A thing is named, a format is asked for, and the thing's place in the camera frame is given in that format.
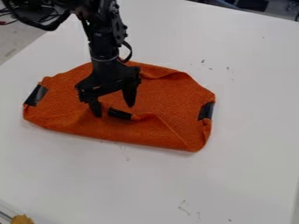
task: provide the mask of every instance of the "black cable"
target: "black cable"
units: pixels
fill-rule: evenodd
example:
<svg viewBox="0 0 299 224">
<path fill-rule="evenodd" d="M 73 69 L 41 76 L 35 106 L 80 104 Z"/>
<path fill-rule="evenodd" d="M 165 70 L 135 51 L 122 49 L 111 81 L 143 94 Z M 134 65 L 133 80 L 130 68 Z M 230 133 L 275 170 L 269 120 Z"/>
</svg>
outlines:
<svg viewBox="0 0 299 224">
<path fill-rule="evenodd" d="M 2 24 L 2 25 L 11 25 L 11 24 L 16 23 L 16 22 L 17 22 L 17 19 L 16 19 L 16 20 L 13 20 L 13 21 L 11 21 L 11 22 L 9 22 L 9 23 Z"/>
<path fill-rule="evenodd" d="M 11 13 L 8 12 L 8 13 L 1 14 L 0 17 L 4 17 L 4 16 L 8 16 L 8 15 L 11 15 Z M 1 25 L 11 25 L 11 24 L 16 23 L 16 22 L 17 22 L 17 19 L 15 19 L 13 21 L 10 21 L 10 22 L 5 22 L 5 24 L 1 24 Z"/>
</svg>

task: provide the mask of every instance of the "wire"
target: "wire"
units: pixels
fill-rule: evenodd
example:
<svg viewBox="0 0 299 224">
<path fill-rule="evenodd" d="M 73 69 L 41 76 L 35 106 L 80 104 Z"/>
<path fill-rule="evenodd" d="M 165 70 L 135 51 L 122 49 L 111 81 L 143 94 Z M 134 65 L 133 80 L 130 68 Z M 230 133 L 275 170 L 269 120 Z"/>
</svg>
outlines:
<svg viewBox="0 0 299 224">
<path fill-rule="evenodd" d="M 4 16 L 8 16 L 8 15 L 11 15 L 11 12 L 1 14 L 1 15 L 0 15 L 0 18 L 1 18 L 1 17 L 4 17 Z M 2 22 L 2 23 L 1 23 L 0 25 L 11 25 L 11 24 L 13 24 L 13 23 L 16 23 L 16 22 L 17 22 L 17 19 L 12 20 L 12 21 L 10 21 L 10 22 L 6 22 L 6 21 L 1 21 L 1 22 Z"/>
</svg>

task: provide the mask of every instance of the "black strap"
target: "black strap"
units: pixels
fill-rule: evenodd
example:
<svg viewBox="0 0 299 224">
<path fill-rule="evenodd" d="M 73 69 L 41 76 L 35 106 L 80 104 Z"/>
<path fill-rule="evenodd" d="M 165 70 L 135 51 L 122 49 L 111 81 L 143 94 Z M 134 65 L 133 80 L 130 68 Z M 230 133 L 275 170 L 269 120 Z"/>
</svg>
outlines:
<svg viewBox="0 0 299 224">
<path fill-rule="evenodd" d="M 132 48 L 132 46 L 131 46 L 128 42 L 126 42 L 126 41 L 123 41 L 122 44 L 123 44 L 124 46 L 126 46 L 126 47 L 130 50 L 130 52 L 129 52 L 129 55 L 128 55 L 128 57 L 127 57 L 126 59 L 118 58 L 118 60 L 119 60 L 121 63 L 126 64 L 128 61 L 131 60 L 131 58 L 132 58 L 132 56 L 133 56 L 133 48 Z"/>
<path fill-rule="evenodd" d="M 44 98 L 47 92 L 48 89 L 46 87 L 37 85 L 24 103 L 29 106 L 36 107 L 38 105 L 38 102 L 40 102 Z"/>
<path fill-rule="evenodd" d="M 214 102 L 208 102 L 201 107 L 198 115 L 198 120 L 201 121 L 205 118 L 212 119 L 212 112 L 214 108 Z"/>
<path fill-rule="evenodd" d="M 131 120 L 131 117 L 132 117 L 132 115 L 130 113 L 121 111 L 121 110 L 116 109 L 116 108 L 110 108 L 108 110 L 108 115 L 112 116 L 112 117 L 116 117 L 116 118 L 121 118 L 121 119 L 124 119 L 124 120 L 129 120 L 129 121 Z"/>
</svg>

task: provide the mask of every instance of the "white tabletop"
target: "white tabletop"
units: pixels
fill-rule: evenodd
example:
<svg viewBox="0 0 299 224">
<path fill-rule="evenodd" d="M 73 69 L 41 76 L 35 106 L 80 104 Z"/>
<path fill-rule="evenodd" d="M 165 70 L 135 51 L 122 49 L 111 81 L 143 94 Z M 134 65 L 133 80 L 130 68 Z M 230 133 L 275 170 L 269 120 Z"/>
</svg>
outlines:
<svg viewBox="0 0 299 224">
<path fill-rule="evenodd" d="M 184 70 L 217 95 L 208 145 L 185 154 L 24 121 L 42 77 L 89 61 L 71 17 L 0 67 L 0 199 L 43 224 L 290 223 L 299 24 L 183 0 L 126 0 L 122 17 L 134 60 Z"/>
</svg>

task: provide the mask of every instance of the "floor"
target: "floor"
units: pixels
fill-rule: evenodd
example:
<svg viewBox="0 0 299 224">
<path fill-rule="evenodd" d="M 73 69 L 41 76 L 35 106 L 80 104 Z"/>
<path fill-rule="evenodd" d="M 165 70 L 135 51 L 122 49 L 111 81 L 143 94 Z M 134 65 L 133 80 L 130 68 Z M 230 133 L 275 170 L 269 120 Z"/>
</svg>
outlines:
<svg viewBox="0 0 299 224">
<path fill-rule="evenodd" d="M 4 8 L 0 0 L 0 9 Z M 10 16 L 0 17 L 1 21 L 11 21 Z M 16 22 L 0 26 L 0 66 L 16 53 L 23 50 L 45 32 Z"/>
</svg>

